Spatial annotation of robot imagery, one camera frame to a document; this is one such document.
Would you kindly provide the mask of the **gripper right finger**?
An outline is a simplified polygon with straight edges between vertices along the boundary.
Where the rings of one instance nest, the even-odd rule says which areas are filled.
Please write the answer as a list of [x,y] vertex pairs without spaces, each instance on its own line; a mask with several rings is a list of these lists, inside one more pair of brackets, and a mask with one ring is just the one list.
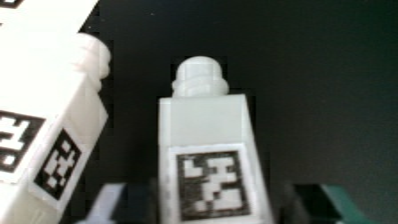
[[340,185],[296,184],[283,207],[283,224],[381,224],[354,203]]

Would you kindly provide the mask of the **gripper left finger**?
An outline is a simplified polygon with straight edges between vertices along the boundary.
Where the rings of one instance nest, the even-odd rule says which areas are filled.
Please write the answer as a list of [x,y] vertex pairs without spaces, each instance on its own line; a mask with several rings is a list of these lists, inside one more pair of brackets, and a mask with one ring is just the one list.
[[150,184],[109,183],[77,224],[159,224],[157,190]]

